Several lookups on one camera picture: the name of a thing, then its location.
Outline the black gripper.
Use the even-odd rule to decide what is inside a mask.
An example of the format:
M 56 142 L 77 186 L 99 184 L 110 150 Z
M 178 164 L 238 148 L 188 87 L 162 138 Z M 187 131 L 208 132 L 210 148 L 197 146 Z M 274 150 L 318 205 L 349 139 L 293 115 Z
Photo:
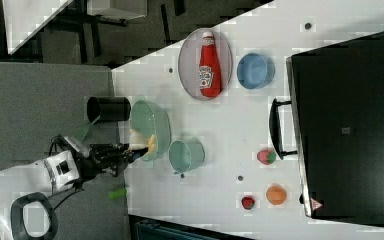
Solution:
M 127 162 L 131 164 L 148 153 L 147 148 L 128 151 L 127 149 L 129 149 L 128 143 L 91 144 L 87 149 L 87 156 L 81 152 L 76 153 L 75 163 L 80 179 L 87 182 L 102 173 L 117 177 Z

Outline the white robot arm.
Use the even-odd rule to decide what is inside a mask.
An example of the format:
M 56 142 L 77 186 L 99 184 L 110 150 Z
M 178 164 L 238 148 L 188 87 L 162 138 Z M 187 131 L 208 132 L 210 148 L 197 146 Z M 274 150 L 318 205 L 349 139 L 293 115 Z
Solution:
M 79 191 L 101 173 L 116 176 L 151 150 L 146 144 L 66 144 L 56 155 L 0 171 L 1 239 L 54 240 L 59 226 L 51 197 Z

